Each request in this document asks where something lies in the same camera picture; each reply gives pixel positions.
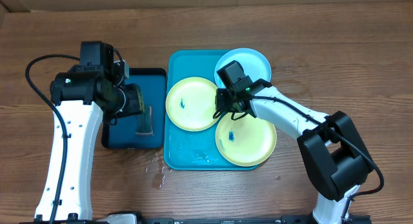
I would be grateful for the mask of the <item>green and orange sponge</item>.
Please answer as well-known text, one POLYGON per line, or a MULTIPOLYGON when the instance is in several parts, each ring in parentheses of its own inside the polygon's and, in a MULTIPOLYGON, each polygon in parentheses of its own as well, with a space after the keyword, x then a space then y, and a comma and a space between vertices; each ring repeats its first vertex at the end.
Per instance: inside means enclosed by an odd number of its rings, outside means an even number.
POLYGON ((154 134, 151 106, 145 105, 143 113, 137 115, 136 134, 139 136, 152 136, 154 134))

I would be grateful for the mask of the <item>yellow plate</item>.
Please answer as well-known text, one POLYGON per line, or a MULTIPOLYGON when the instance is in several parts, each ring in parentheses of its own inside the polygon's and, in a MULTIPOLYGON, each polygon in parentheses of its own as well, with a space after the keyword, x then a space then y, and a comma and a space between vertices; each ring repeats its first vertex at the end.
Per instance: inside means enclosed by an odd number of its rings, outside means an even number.
POLYGON ((178 81, 166 96, 166 112, 180 129, 198 132, 213 126, 216 111, 217 86, 202 77, 188 77, 178 81))
POLYGON ((236 121, 231 114, 224 115, 216 128, 216 145, 220 154, 240 167, 252 167, 266 161, 276 147, 275 126, 251 115, 236 121))

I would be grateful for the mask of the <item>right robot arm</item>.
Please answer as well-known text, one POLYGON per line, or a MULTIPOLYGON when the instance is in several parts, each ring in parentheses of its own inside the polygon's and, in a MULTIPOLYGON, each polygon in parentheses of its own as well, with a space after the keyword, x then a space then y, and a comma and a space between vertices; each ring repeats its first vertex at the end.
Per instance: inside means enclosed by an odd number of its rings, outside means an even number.
POLYGON ((318 192, 309 223, 357 223, 349 213, 360 186, 375 164, 354 123, 344 112, 311 110, 284 96, 264 79, 253 81, 241 63, 216 71, 223 83, 216 93, 216 113, 251 115, 273 124, 298 143, 311 183, 318 192))

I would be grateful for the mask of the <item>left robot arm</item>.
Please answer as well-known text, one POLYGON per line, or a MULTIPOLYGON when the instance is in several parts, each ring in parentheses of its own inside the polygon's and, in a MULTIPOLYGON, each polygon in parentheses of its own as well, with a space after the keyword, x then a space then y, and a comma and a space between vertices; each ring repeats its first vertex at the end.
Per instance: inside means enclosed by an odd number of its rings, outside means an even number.
POLYGON ((34 223, 93 223, 90 184, 99 127, 145 111, 141 89, 125 82, 129 67, 112 45, 83 41, 76 59, 51 82, 50 98, 28 81, 54 113, 48 175, 34 223))

